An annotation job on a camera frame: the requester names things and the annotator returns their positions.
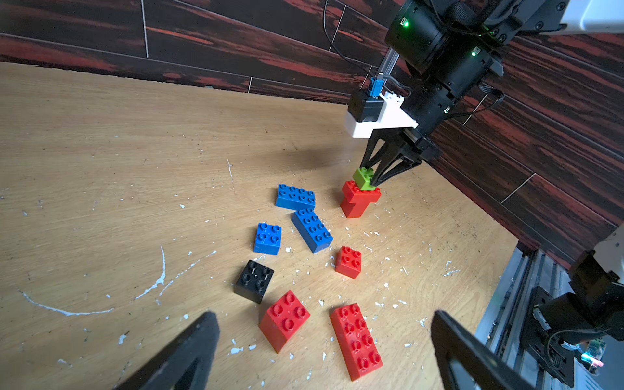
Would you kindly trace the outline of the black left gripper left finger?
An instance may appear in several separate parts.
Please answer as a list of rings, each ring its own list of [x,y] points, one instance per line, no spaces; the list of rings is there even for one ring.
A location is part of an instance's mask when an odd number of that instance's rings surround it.
[[[217,316],[200,315],[119,389],[205,389],[219,341]]]

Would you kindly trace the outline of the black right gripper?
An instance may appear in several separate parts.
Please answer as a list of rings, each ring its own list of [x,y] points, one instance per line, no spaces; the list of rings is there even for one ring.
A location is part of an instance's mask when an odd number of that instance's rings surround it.
[[[397,155],[386,154],[388,144]],[[371,184],[378,187],[385,181],[419,166],[422,161],[430,161],[440,154],[438,146],[415,128],[374,130],[368,139],[360,167],[377,166]]]

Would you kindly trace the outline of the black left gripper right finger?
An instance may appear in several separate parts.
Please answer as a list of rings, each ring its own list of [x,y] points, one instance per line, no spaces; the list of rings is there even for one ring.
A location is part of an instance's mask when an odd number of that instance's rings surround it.
[[[435,312],[431,336],[445,389],[533,388],[447,312]]]

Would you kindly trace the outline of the green square brick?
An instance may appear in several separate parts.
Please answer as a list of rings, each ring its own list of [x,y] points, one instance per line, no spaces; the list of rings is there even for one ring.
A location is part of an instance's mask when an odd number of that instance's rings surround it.
[[[354,172],[353,179],[361,191],[375,191],[377,187],[371,184],[374,175],[373,168],[360,167]]]

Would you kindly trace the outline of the small red base brick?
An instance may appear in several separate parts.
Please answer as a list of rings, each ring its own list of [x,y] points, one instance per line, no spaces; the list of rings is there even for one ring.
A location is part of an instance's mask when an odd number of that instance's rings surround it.
[[[361,218],[370,203],[363,202],[348,202],[346,199],[341,203],[341,209],[347,219]]]

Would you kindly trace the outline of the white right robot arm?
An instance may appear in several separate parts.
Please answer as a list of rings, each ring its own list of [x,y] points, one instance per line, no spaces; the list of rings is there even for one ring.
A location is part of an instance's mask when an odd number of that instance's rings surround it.
[[[380,71],[353,94],[345,127],[367,141],[364,185],[383,182],[434,158],[431,136],[473,88],[503,76],[500,48],[518,35],[621,33],[620,1],[488,1],[472,11],[460,1],[408,1],[391,24]]]

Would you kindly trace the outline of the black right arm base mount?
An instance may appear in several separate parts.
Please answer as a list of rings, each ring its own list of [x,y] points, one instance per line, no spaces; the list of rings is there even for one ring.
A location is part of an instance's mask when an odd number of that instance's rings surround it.
[[[549,375],[575,386],[575,355],[562,344],[578,345],[609,335],[623,340],[623,239],[613,234],[583,253],[568,271],[571,292],[551,297],[536,287],[520,342]]]

